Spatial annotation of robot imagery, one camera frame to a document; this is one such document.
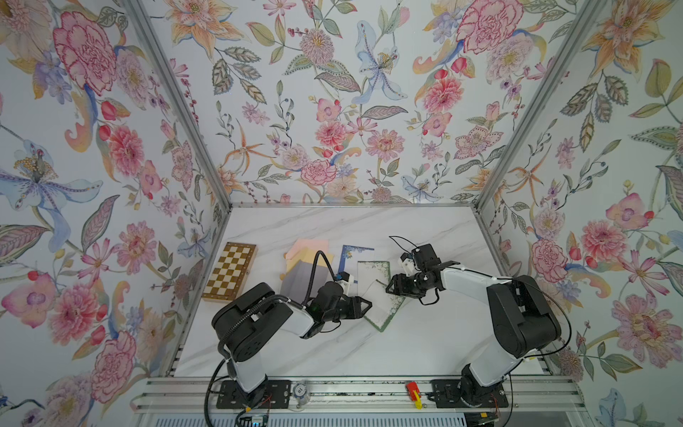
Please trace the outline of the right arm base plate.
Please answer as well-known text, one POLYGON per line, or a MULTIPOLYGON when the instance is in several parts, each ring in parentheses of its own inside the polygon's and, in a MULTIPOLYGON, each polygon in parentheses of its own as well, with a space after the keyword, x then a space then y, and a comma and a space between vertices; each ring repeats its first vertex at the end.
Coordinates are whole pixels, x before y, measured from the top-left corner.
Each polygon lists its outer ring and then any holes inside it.
POLYGON ((464 385, 458 378, 434 379, 430 381, 432 392, 430 400, 437 408, 507 408, 510 403, 503 383, 493 386, 480 386, 475 380, 465 379, 464 385))

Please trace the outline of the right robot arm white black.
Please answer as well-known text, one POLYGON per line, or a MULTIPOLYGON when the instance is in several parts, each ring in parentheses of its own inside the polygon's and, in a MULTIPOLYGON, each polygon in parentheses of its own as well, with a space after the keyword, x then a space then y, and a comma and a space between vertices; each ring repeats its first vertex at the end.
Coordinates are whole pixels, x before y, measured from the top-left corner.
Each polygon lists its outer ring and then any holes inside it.
POLYGON ((404 272, 385 288, 390 295, 422 299, 432 290, 455 292, 487 305, 494 341, 462 369, 458 389, 471 400, 487 396, 533 350, 558 340, 562 329, 537 282, 529 276, 498 278, 456 261, 443 262, 432 245, 403 254, 404 272))

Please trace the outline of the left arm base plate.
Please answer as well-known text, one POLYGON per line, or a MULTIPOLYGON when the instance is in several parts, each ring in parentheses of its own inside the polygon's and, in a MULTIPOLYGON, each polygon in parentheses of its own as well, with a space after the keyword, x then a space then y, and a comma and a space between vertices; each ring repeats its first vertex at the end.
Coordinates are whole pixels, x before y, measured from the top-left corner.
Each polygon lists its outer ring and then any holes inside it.
POLYGON ((288 409, 292 397, 292 382, 269 380, 253 391, 244 391, 236 381, 222 381, 216 402, 217 409, 288 409))

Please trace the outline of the green floral letter paper top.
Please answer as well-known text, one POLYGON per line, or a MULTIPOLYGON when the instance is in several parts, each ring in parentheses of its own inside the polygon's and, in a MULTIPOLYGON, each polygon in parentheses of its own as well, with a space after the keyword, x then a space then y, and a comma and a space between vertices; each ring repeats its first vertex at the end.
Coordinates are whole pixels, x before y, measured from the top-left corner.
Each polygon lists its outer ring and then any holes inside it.
POLYGON ((380 333, 388 327, 405 301, 403 296, 388 294, 385 286, 378 280, 372 282, 363 297, 372 304, 364 319, 380 333))

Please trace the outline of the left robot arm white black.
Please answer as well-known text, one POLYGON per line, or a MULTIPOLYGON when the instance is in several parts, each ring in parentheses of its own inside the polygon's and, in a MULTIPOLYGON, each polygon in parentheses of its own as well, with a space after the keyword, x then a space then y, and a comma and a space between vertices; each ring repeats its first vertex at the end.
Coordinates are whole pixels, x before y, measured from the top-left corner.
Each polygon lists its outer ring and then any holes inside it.
POLYGON ((261 283, 220 309, 211 326, 233 381, 243 394, 254 395, 263 391, 268 381, 260 351, 277 333, 311 339, 329 325, 361 320, 372 307, 365 298, 346 295, 337 282, 325 283, 303 304, 261 283))

